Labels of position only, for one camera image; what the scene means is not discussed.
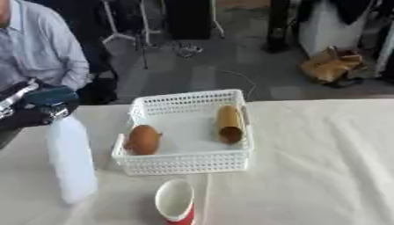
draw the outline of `plastic jug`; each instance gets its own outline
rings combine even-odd
[[[70,115],[52,123],[47,147],[66,203],[75,204],[97,191],[89,139],[81,122]]]

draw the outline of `gray floor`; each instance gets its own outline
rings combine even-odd
[[[196,42],[204,52],[188,59],[176,56],[168,44],[148,49],[149,69],[143,68],[141,52],[131,42],[110,42],[121,76],[116,104],[140,96],[216,89],[241,89],[247,96],[253,85],[247,101],[394,97],[394,85],[376,80],[341,90],[313,83],[299,69],[306,56],[297,47],[280,54],[261,51],[266,36],[262,15],[260,10],[221,12],[226,39],[214,32],[211,40]]]

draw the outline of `red paper cup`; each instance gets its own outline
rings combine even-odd
[[[168,225],[192,225],[194,222],[194,189],[181,179],[164,183],[157,191],[157,211]]]

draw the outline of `cardboard tube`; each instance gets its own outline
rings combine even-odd
[[[216,118],[216,132],[219,140],[226,144],[241,141],[243,136],[241,118],[236,107],[225,105],[219,109]]]

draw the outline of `blue shirt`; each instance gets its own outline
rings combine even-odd
[[[42,5],[11,0],[11,20],[0,29],[0,91],[32,77],[77,90],[89,66],[60,15]]]

